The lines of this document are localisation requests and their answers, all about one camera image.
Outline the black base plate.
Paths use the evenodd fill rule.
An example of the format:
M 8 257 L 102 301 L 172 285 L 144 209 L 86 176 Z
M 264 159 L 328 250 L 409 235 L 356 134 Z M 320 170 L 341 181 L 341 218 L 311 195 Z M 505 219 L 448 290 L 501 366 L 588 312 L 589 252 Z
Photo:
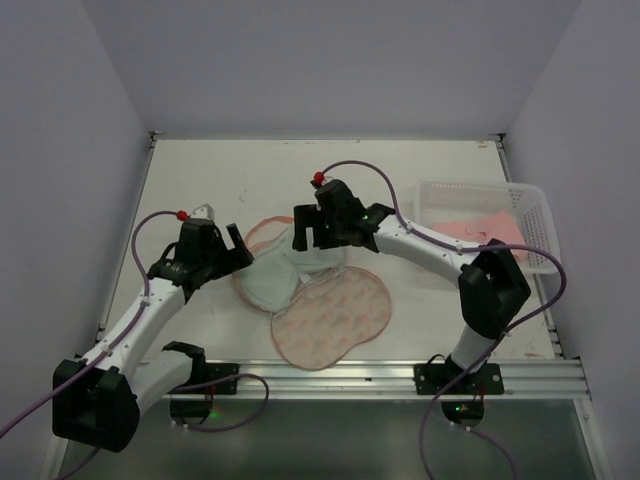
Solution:
M 418 395 L 435 395 L 452 382 L 462 369 L 449 357 L 441 354 L 428 361 L 413 365 L 413 380 Z M 485 362 L 477 371 L 466 374 L 446 394 L 450 395 L 502 395 L 505 393 L 498 364 Z
M 240 373 L 238 363 L 206 363 L 200 373 L 186 384 L 174 388 L 171 394 L 201 394 L 231 396 L 237 393 Z

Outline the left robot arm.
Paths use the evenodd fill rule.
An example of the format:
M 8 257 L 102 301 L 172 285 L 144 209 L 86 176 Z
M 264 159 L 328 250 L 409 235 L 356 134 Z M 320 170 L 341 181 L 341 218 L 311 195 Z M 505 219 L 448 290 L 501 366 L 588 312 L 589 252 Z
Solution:
M 164 395 L 204 389 L 211 378 L 202 348 L 173 341 L 151 362 L 143 358 L 197 290 L 251 265 L 253 256 L 237 226 L 225 231 L 228 240 L 209 218 L 184 220 L 177 241 L 142 271 L 141 292 L 103 340 L 58 365 L 52 399 L 56 436 L 120 452 L 143 414 Z

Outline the white plastic basket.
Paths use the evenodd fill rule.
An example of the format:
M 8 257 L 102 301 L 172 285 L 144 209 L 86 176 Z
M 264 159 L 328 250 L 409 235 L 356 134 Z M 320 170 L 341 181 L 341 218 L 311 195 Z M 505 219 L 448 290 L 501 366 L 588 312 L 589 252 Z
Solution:
M 527 245 L 560 257 L 545 194 L 536 186 L 506 182 L 424 178 L 414 193 L 413 221 L 454 239 Z

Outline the mint green bra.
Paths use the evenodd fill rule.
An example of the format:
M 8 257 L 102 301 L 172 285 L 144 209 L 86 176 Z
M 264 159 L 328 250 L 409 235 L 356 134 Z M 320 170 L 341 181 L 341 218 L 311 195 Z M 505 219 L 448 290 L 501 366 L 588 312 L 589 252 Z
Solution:
M 293 237 L 294 228 L 286 226 L 273 239 L 249 248 L 253 263 L 237 273 L 234 282 L 239 294 L 255 308 L 278 313 L 289 306 L 300 284 L 345 267 L 343 248 L 296 251 Z

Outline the pink patterned mesh laundry bag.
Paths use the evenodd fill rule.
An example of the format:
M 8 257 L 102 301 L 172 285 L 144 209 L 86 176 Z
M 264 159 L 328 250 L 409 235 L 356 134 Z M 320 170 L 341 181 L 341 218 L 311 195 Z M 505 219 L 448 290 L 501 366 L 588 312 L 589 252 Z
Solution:
M 268 217 L 254 225 L 244 238 L 248 249 L 273 239 L 286 226 L 289 216 Z M 269 317 L 271 340 L 290 365 L 320 371 L 335 365 L 353 348 L 376 339 L 388 326 L 392 300 L 384 282 L 368 270 L 347 264 L 341 270 L 300 284 L 289 306 Z

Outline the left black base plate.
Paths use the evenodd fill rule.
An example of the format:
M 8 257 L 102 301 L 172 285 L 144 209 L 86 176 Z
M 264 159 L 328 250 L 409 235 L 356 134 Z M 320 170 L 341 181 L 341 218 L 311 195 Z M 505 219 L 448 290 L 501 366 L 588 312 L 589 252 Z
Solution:
M 238 363 L 206 363 L 200 373 L 186 384 L 174 388 L 171 394 L 201 394 L 231 396 L 237 393 L 240 373 Z

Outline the pink bra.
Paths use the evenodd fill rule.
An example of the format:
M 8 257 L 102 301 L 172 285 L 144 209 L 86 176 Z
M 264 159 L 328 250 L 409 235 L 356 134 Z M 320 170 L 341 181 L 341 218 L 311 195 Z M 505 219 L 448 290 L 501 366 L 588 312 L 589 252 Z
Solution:
M 461 241 L 479 244 L 488 244 L 492 239 L 510 245 L 525 244 L 515 219 L 506 211 L 472 220 L 438 223 L 431 229 Z

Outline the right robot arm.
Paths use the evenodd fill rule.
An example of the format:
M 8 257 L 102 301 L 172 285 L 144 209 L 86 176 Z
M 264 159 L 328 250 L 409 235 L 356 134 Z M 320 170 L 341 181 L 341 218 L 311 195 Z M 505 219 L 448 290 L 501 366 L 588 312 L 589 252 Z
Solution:
M 380 203 L 366 207 L 341 180 L 316 189 L 313 204 L 297 205 L 292 248 L 298 252 L 361 247 L 409 261 L 457 287 L 465 327 L 448 357 L 453 366 L 476 372 L 497 346 L 531 289 L 514 255 L 492 240 L 457 243 L 398 218 Z

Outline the aluminium mounting rail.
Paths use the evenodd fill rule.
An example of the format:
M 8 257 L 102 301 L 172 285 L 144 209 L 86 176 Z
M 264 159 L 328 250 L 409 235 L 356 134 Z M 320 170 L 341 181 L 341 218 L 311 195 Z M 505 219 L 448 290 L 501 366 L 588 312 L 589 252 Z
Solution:
M 416 360 L 340 361 L 305 371 L 283 361 L 239 363 L 236 371 L 266 380 L 274 400 L 427 400 L 439 391 Z M 443 400 L 583 400 L 590 390 L 578 360 L 492 360 L 467 392 L 457 385 Z

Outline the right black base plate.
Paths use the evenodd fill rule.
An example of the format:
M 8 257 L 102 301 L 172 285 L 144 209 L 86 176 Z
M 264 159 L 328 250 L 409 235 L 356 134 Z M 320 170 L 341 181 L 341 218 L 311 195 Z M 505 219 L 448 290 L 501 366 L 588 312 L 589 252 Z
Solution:
M 413 365 L 413 380 L 418 395 L 435 395 L 452 382 L 462 369 L 449 357 L 441 354 L 428 361 Z M 466 374 L 446 394 L 450 395 L 502 395 L 505 393 L 498 364 L 485 362 L 477 371 Z

